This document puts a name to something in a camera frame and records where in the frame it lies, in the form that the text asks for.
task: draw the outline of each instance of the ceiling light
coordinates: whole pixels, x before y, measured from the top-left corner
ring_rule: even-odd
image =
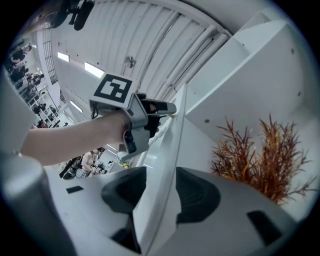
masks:
[[[96,77],[98,78],[101,78],[102,75],[104,74],[104,71],[95,67],[95,66],[92,66],[91,64],[85,62],[84,63],[84,69],[88,72],[90,72],[91,74],[95,75]]]
[[[66,62],[70,62],[70,56],[69,55],[65,55],[63,53],[58,52],[58,58],[66,61]]]
[[[72,100],[70,100],[70,103],[77,109],[79,110],[81,113],[83,113],[82,109],[80,107],[78,107],[78,105],[76,105],[76,103],[74,103]]]
[[[116,155],[117,156],[117,154],[115,154],[115,153],[113,153],[112,151],[110,151],[109,149],[107,149],[109,152],[111,152],[112,154],[114,154],[114,155]]]
[[[68,118],[70,119],[70,121],[71,121],[72,123],[75,123],[69,116],[68,116]]]
[[[149,167],[149,168],[153,169],[153,167],[151,167],[151,166],[149,166],[149,165],[146,165],[146,164],[143,164],[143,165],[146,166],[146,167]]]
[[[114,147],[110,146],[109,144],[107,144],[107,146],[112,148],[113,150],[117,151]]]

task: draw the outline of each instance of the hand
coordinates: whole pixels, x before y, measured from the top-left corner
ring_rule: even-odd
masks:
[[[151,111],[157,110],[154,105],[150,105]],[[105,119],[105,129],[109,132],[110,144],[121,144],[123,143],[123,135],[126,130],[130,129],[130,118],[123,110],[119,110],[111,113],[110,115],[101,117]]]

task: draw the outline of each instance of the white wall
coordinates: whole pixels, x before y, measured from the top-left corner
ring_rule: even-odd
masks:
[[[305,172],[299,173],[292,179],[291,186],[294,188],[298,184],[303,184],[309,179],[317,176],[316,180],[311,184],[312,189],[319,189],[320,186],[320,121],[319,119],[305,106],[297,108],[288,118],[283,120],[283,124],[295,122],[297,124],[296,131],[299,135],[300,144],[297,145],[298,150],[304,150],[307,154],[307,160],[311,162],[302,166]],[[318,192],[308,191],[306,197],[295,194],[288,203],[281,207],[286,210],[295,220],[299,221],[308,216],[315,200],[318,197]]]
[[[59,82],[55,82],[48,87],[49,94],[52,98],[54,104],[59,107],[60,106],[60,85]]]
[[[257,12],[271,6],[266,0],[182,0],[211,16],[232,34]]]
[[[66,116],[69,116],[75,123],[77,123],[77,119],[75,118],[75,116],[72,114],[72,112],[70,111],[70,108],[66,108],[64,110]]]
[[[100,160],[103,162],[105,166],[107,166],[109,161],[116,161],[117,156],[115,154],[110,153],[106,148],[105,151],[100,156]]]
[[[65,115],[61,115],[60,118],[60,123],[59,123],[59,126],[60,127],[63,127],[65,125],[65,123],[68,123],[68,126],[72,126],[74,123],[70,121],[70,119]]]
[[[213,147],[217,144],[184,118],[176,166],[210,173]]]
[[[35,62],[38,65],[38,68],[43,73],[44,71],[43,71],[43,68],[42,68],[42,65],[41,65],[41,61],[40,61],[39,42],[38,42],[38,32],[37,31],[32,33],[31,41],[32,41],[33,44],[36,44],[36,48],[34,48],[32,51],[33,51],[33,54],[34,54]]]

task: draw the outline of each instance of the person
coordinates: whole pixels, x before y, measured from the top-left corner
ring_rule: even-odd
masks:
[[[32,46],[29,44],[25,48],[17,50],[10,58],[11,64],[15,65],[20,61],[22,61],[26,57],[28,52],[31,51],[31,49],[32,49]]]
[[[43,121],[42,119],[38,122],[38,128],[48,128],[48,126],[46,125],[45,121]]]
[[[20,79],[22,79],[26,75],[28,71],[29,69],[24,67],[17,71],[14,70],[10,76],[12,82],[13,83],[18,82]]]
[[[155,112],[157,109],[151,104],[150,110]],[[20,152],[43,166],[59,164],[107,144],[123,143],[124,132],[130,128],[130,123],[127,114],[118,110],[66,127],[30,129]]]
[[[42,111],[46,110],[46,103],[35,105],[35,106],[32,107],[32,110],[36,115],[40,116],[40,114],[39,114],[40,110],[42,110]]]
[[[33,84],[37,86],[40,84],[41,79],[44,77],[45,77],[44,74],[41,74],[41,75],[35,74],[31,77],[31,80],[33,81]]]
[[[28,85],[21,95],[25,102],[29,102],[37,93],[37,87],[35,85]]]
[[[87,152],[83,155],[81,161],[81,168],[79,168],[75,173],[75,179],[88,177],[92,172],[92,165],[94,164],[95,155],[98,154],[97,149]]]
[[[32,76],[33,76],[33,73],[27,74],[27,75],[26,75],[26,80],[27,80],[28,82],[31,82]]]

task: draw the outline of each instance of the white pipe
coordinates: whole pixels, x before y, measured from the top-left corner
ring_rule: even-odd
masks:
[[[204,51],[204,53],[194,62],[194,65],[190,68],[184,78],[178,83],[175,87],[175,91],[177,92],[182,85],[187,84],[199,71],[199,69],[208,61],[209,58],[212,57],[229,39],[227,34],[221,34],[210,46]]]
[[[172,85],[176,77],[179,75],[181,70],[186,66],[188,61],[196,54],[201,45],[216,31],[217,28],[213,25],[209,26],[194,42],[194,44],[190,47],[190,49],[185,53],[185,55],[181,58],[179,63],[175,66],[172,73],[164,82],[164,85],[161,87],[160,91],[154,95],[154,98],[161,98],[165,91]]]

